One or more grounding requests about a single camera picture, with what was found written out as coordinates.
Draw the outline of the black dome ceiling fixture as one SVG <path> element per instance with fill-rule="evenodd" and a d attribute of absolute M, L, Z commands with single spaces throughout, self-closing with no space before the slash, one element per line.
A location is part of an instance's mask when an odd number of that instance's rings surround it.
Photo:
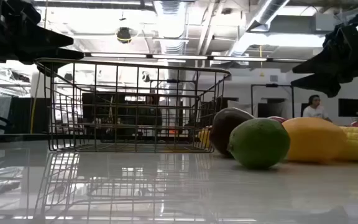
<path fill-rule="evenodd" d="M 122 44 L 129 44 L 132 41 L 131 28 L 120 27 L 116 33 L 116 39 Z"/>

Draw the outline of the black monitor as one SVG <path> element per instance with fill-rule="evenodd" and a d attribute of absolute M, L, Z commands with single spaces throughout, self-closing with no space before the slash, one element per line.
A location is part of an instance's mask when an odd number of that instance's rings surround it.
<path fill-rule="evenodd" d="M 339 117 L 358 117 L 358 99 L 338 99 Z"/>

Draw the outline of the black partition panel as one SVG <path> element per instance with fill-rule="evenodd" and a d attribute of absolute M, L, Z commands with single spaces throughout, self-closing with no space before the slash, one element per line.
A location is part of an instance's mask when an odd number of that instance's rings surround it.
<path fill-rule="evenodd" d="M 30 134 L 30 122 L 32 112 L 32 98 L 12 98 L 8 120 L 12 124 L 9 134 Z M 50 98 L 37 98 L 35 103 L 33 133 L 46 134 L 48 129 L 48 117 Z"/>

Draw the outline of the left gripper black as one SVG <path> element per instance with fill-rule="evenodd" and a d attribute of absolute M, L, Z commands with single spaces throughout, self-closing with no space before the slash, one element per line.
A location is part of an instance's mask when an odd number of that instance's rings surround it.
<path fill-rule="evenodd" d="M 12 59 L 14 39 L 24 33 L 25 25 L 36 25 L 40 20 L 40 13 L 30 1 L 0 0 L 0 62 Z M 73 39 L 67 35 L 39 26 L 29 26 L 26 31 L 27 53 L 20 53 L 20 62 L 25 65 L 35 63 L 37 70 L 44 75 L 57 73 L 60 67 L 67 64 L 60 59 L 80 60 L 84 57 L 80 51 L 58 49 L 73 44 Z"/>

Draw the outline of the person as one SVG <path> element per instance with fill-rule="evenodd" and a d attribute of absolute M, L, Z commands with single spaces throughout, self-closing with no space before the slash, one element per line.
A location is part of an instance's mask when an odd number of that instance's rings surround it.
<path fill-rule="evenodd" d="M 160 97 L 154 89 L 151 89 L 145 97 L 145 102 L 147 105 L 158 105 L 159 101 Z"/>
<path fill-rule="evenodd" d="M 324 109 L 323 106 L 320 104 L 320 97 L 319 95 L 311 95 L 308 99 L 308 112 L 307 115 L 310 118 L 321 118 L 326 121 L 331 122 L 331 119 L 328 116 L 328 113 Z"/>

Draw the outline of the green lime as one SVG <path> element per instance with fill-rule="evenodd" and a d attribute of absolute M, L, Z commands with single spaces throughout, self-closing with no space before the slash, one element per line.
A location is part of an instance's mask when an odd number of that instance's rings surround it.
<path fill-rule="evenodd" d="M 244 121 L 229 136 L 228 151 L 246 169 L 269 169 L 281 162 L 290 148 L 290 137 L 278 121 L 255 118 Z"/>

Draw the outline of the dark brown avocado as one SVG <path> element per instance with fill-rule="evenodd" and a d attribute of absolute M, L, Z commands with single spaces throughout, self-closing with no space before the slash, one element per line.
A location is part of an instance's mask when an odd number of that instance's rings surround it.
<path fill-rule="evenodd" d="M 234 128 L 244 121 L 255 117 L 244 110 L 238 108 L 224 108 L 213 119 L 213 124 L 209 132 L 209 141 L 212 147 L 224 157 L 233 158 L 228 151 L 230 133 Z"/>

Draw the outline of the silver corrugated ventilation duct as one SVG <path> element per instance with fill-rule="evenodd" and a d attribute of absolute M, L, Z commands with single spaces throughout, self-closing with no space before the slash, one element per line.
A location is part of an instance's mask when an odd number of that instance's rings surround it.
<path fill-rule="evenodd" d="M 153 1 L 157 14 L 158 36 L 163 54 L 182 55 L 185 42 L 181 40 L 185 34 L 187 2 Z"/>

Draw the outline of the small yellow produce piece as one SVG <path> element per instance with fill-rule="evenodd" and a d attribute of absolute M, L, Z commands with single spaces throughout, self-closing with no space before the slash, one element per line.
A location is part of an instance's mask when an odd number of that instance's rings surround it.
<path fill-rule="evenodd" d="M 196 144 L 198 147 L 202 149 L 210 148 L 209 133 L 211 128 L 212 126 L 207 126 L 198 132 L 197 137 L 200 140 L 199 143 Z"/>

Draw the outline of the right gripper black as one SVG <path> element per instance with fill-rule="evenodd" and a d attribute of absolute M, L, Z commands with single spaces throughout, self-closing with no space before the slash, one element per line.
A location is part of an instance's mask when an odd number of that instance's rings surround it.
<path fill-rule="evenodd" d="M 358 77 L 358 22 L 340 24 L 325 36 L 324 49 L 292 68 L 293 73 L 317 73 L 291 81 L 291 86 L 338 95 L 341 84 Z"/>

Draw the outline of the long ceiling light strip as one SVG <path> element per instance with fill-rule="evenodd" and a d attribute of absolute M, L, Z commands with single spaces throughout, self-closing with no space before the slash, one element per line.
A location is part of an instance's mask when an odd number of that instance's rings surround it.
<path fill-rule="evenodd" d="M 147 54 L 89 53 L 91 57 L 147 58 Z"/>
<path fill-rule="evenodd" d="M 152 55 L 157 59 L 175 59 L 175 60 L 209 60 L 205 55 Z"/>
<path fill-rule="evenodd" d="M 263 57 L 227 57 L 227 56 L 213 56 L 212 60 L 217 61 L 231 61 L 231 62 L 266 62 L 267 58 Z"/>

